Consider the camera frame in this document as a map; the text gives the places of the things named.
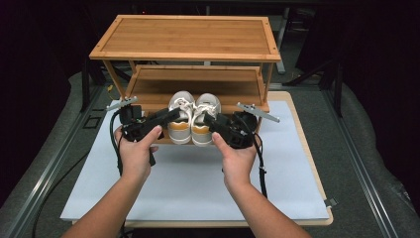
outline sneaker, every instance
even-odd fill
[[[191,134],[192,142],[199,147],[205,147],[213,143],[209,127],[204,124],[204,114],[216,118],[221,113],[219,99],[210,93],[202,94],[195,102],[194,116],[192,117]]]
[[[170,140],[181,145],[191,140],[191,121],[194,97],[187,91],[176,92],[169,101],[169,111],[180,108],[179,118],[167,124]]]

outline white platform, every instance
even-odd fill
[[[318,175],[313,174],[287,103],[270,101],[269,107],[280,123],[262,120],[260,129],[268,199],[294,220],[329,219],[316,181]],[[112,113],[104,119],[61,219],[79,219],[119,177],[109,135]],[[114,128],[118,126],[117,117]],[[244,221],[225,189],[221,154],[214,146],[159,145],[155,158],[157,164],[128,221]],[[256,159],[252,170],[256,188],[260,188],[258,165]]]

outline shoelace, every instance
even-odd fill
[[[197,118],[199,115],[203,114],[204,112],[208,112],[210,116],[216,117],[216,106],[212,104],[200,104],[198,106],[194,105],[194,117]]]
[[[187,101],[184,97],[176,98],[169,109],[179,107],[182,111],[184,111],[188,115],[188,125],[191,124],[191,109],[195,107],[194,102]]]

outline bamboo shelf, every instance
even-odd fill
[[[137,96],[145,111],[167,107],[179,90],[195,98],[215,94],[222,112],[238,102],[268,112],[266,101],[273,64],[280,61],[267,17],[119,15],[90,54],[103,60],[120,95]],[[125,88],[111,60],[127,60],[132,76]],[[259,66],[153,65],[142,61],[257,62]],[[269,74],[262,76],[264,63]]]

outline metal rail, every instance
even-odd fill
[[[327,104],[329,105],[331,113],[334,115],[335,121],[343,135],[343,138],[346,141],[347,147],[351,154],[351,162],[353,168],[355,169],[356,175],[367,198],[367,202],[370,205],[372,213],[376,219],[380,231],[383,234],[383,237],[398,237],[398,234],[395,228],[393,227],[392,222],[389,219],[389,216],[386,213],[386,210],[382,204],[379,194],[377,193],[377,190],[370,179],[368,170],[366,169],[365,164],[356,148],[356,145],[353,142],[352,136],[350,135],[350,132],[347,129],[346,123],[344,119],[339,117],[335,111],[333,104],[334,99],[331,95],[331,91],[322,90],[321,92],[324,96],[324,99],[327,101]]]
[[[24,232],[34,220],[35,214],[37,213],[38,209],[40,209],[42,202],[48,194],[49,189],[51,188],[53,181],[66,158],[67,150],[71,145],[72,140],[74,139],[78,129],[83,125],[83,121],[85,121],[88,117],[88,112],[91,111],[94,103],[99,98],[99,95],[101,94],[100,89],[101,87],[95,87],[93,89],[92,102],[87,107],[87,110],[77,116],[68,135],[66,136],[65,140],[62,141],[59,151],[52,156],[52,159],[50,160],[28,199],[22,206],[22,209],[10,225],[9,231],[6,233],[6,237],[23,237]]]

